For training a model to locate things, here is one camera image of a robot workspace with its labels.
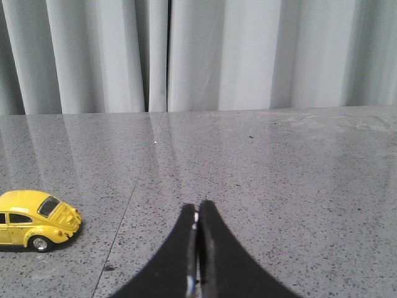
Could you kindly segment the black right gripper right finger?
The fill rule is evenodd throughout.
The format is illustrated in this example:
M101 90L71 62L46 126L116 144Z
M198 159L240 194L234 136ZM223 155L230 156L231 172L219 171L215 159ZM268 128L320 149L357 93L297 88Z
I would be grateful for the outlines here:
M298 297L240 245L214 202L201 203L198 227L202 297Z

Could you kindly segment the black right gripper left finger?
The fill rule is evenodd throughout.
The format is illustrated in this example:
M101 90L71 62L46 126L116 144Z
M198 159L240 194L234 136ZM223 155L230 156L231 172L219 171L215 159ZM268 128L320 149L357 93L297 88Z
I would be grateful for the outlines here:
M194 297L197 213L182 207L171 233L146 266L113 297Z

